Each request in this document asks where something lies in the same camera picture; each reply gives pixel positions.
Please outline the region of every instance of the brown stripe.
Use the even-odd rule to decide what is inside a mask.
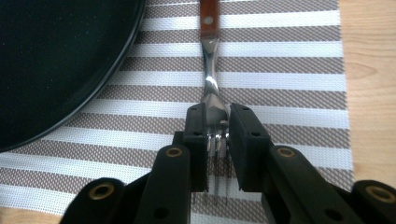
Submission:
[[[151,168],[157,156],[157,151],[152,150],[103,147],[49,140],[35,141],[27,146],[14,149],[12,152],[146,168]]]
[[[0,183],[27,188],[56,190],[77,194],[93,179],[72,175],[59,175],[38,171],[0,168]],[[216,217],[226,217],[246,221],[262,221],[261,204],[247,200],[218,197],[218,205],[214,204],[213,195],[207,195],[207,205],[204,205],[203,194],[197,194],[196,204],[191,205],[191,211]]]
[[[72,175],[58,175],[40,171],[0,168],[0,183],[26,188],[57,190],[77,194],[85,185],[93,181]]]
[[[125,59],[121,71],[203,71],[201,57],[156,57]],[[219,57],[219,72],[240,73],[344,73],[342,58]]]
[[[351,191],[353,185],[353,171],[323,167],[319,167],[317,170],[327,182],[347,191]]]
[[[97,161],[145,168],[152,167],[157,155],[156,151],[151,150],[130,149],[122,147],[102,147],[49,140],[39,140],[33,142],[30,145],[13,150],[13,153],[82,161]],[[227,176],[227,166],[223,157],[220,157],[219,159],[219,169],[216,174],[213,169],[214,158],[210,158],[208,164],[209,167],[212,167],[209,169],[209,175]],[[236,178],[232,164],[231,167],[231,178]],[[320,167],[318,168],[318,171],[327,181],[343,189],[350,189],[352,185],[353,173],[350,170]]]
[[[264,14],[282,12],[305,12],[305,11],[328,11],[337,10],[337,1],[315,1],[305,0],[280,0],[280,1],[244,1],[244,2],[221,2],[221,15],[237,14]],[[199,14],[198,4],[168,5],[147,7],[145,18],[172,18],[190,17]]]
[[[264,209],[260,202],[225,197],[203,193],[196,194],[196,204],[191,204],[193,213],[215,217],[226,217],[243,221],[267,223]]]
[[[125,86],[108,85],[99,99],[199,102],[200,87],[173,86]],[[285,107],[342,109],[346,110],[346,93],[343,91],[293,91],[221,88],[220,95],[226,104],[268,105]]]
[[[184,130],[184,123],[184,119],[81,113],[67,122],[66,126],[137,133],[174,134],[175,131]]]
[[[315,147],[349,148],[349,130],[263,124],[276,143]]]
[[[339,26],[221,29],[222,42],[339,41]],[[198,43],[198,30],[142,31],[136,44]]]
[[[81,113],[66,126],[138,133],[174,134],[184,130],[184,119]],[[349,148],[346,129],[263,124],[274,142],[315,147]]]

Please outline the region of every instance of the screw hole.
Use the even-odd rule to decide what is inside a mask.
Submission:
[[[293,157],[295,155],[291,149],[285,147],[278,148],[277,153],[283,157]]]
[[[155,209],[154,211],[154,217],[158,219],[164,219],[169,216],[169,210],[164,207],[160,207]]]
[[[183,154],[183,151],[177,147],[171,147],[166,150],[166,156],[168,157],[178,157],[181,156],[181,154]]]
[[[331,218],[334,221],[342,221],[344,219],[339,212],[333,209],[326,209],[324,210],[324,213],[326,214],[327,217]]]
[[[93,200],[101,200],[110,196],[114,191],[114,185],[111,183],[102,183],[90,190],[90,198]]]
[[[366,188],[366,191],[375,199],[379,200],[383,203],[396,203],[396,196],[383,188],[377,186],[369,186]]]

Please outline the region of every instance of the fork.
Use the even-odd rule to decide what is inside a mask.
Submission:
[[[208,136],[208,169],[214,168],[215,204],[219,196],[219,156],[225,150],[227,178],[230,178],[230,156],[227,146],[229,115],[225,104],[219,95],[216,64],[219,46],[219,0],[201,0],[200,2],[200,41],[204,55],[205,86],[201,100],[206,107],[206,122]]]

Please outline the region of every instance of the brass screw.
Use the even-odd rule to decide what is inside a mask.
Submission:
[[[396,196],[388,191],[387,189],[380,188],[378,186],[369,186],[366,188],[367,193],[369,193],[373,198],[379,200],[383,203],[396,203]]]
[[[283,157],[293,157],[296,155],[293,150],[285,147],[278,148],[276,152]]]
[[[171,147],[166,150],[166,156],[168,157],[179,157],[183,154],[183,151],[178,147]]]
[[[109,182],[101,183],[90,190],[92,200],[101,200],[107,198],[114,192],[114,185]]]

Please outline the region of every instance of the wooden table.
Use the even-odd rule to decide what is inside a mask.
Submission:
[[[355,179],[396,188],[396,1],[340,0]],[[0,224],[60,217],[0,208]]]

